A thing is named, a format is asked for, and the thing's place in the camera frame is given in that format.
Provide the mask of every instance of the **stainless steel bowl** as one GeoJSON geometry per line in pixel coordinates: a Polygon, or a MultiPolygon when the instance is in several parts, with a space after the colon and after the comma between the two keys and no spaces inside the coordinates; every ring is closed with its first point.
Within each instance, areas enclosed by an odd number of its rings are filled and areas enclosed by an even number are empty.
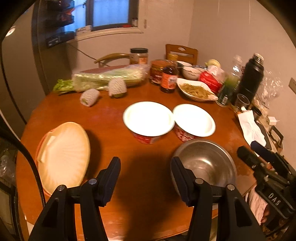
{"type": "Polygon", "coordinates": [[[212,141],[187,141],[176,150],[174,156],[178,156],[184,167],[191,169],[196,178],[202,178],[211,185],[225,187],[229,183],[236,184],[237,170],[231,156],[212,141]]]}

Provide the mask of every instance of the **black shelf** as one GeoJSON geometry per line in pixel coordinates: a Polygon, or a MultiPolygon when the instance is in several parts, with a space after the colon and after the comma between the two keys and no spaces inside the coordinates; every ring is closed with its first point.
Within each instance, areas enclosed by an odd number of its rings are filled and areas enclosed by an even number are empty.
{"type": "Polygon", "coordinates": [[[68,9],[74,8],[74,0],[58,0],[58,1],[47,1],[47,10],[63,12],[68,9]]]}
{"type": "Polygon", "coordinates": [[[74,39],[75,33],[74,32],[62,32],[51,36],[50,38],[46,39],[46,46],[47,48],[51,48],[57,44],[64,43],[71,39],[74,39]]]}
{"type": "Polygon", "coordinates": [[[48,19],[44,21],[47,28],[64,27],[74,23],[74,16],[65,13],[52,13],[48,19]]]}

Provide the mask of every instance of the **window sill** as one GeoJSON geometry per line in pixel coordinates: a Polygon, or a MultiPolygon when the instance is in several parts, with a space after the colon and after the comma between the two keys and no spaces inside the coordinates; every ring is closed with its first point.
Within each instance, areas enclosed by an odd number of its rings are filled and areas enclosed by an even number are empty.
{"type": "Polygon", "coordinates": [[[100,36],[105,36],[105,35],[112,35],[112,34],[142,34],[143,31],[140,30],[139,28],[110,28],[110,29],[104,29],[104,30],[98,30],[98,31],[93,31],[90,33],[86,34],[81,34],[78,36],[75,36],[75,39],[67,41],[67,43],[74,43],[77,41],[81,41],[84,39],[90,39],[90,38],[95,38],[95,37],[100,37],[100,36]]]}

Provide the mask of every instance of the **red bag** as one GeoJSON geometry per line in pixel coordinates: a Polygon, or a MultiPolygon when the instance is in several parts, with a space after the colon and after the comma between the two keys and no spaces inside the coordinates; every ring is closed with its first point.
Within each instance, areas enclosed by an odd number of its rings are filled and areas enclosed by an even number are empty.
{"type": "Polygon", "coordinates": [[[215,77],[207,71],[204,71],[200,74],[199,81],[204,82],[210,88],[210,90],[214,92],[214,94],[217,94],[222,87],[222,84],[219,83],[215,77]]]}

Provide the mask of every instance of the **wooden table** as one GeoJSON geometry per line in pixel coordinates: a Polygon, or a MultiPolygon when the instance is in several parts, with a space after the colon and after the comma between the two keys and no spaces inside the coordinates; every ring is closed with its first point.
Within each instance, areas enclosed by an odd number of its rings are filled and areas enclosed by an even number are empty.
{"type": "MultiPolygon", "coordinates": [[[[110,98],[106,91],[100,93],[99,101],[90,108],[79,103],[80,93],[61,96],[50,93],[33,111],[21,141],[35,156],[40,139],[48,131],[66,121],[74,121],[86,130],[91,144],[85,180],[96,177],[113,156],[121,159],[121,172],[112,199],[100,208],[109,240],[153,240],[179,234],[188,229],[192,215],[192,208],[181,201],[170,176],[170,159],[182,141],[170,131],[152,145],[139,143],[122,119],[124,110],[133,103],[154,101],[170,110],[190,103],[205,109],[216,123],[215,133],[207,139],[220,144],[232,156],[237,167],[238,190],[245,194],[255,184],[251,169],[236,155],[237,148],[247,143],[230,108],[222,108],[215,102],[195,102],[179,90],[166,94],[148,82],[129,88],[127,96],[121,99],[110,98]]],[[[35,223],[42,205],[34,175],[22,154],[17,157],[16,173],[21,207],[27,221],[35,223]]],[[[75,219],[78,240],[84,240],[77,204],[75,219]]]]}

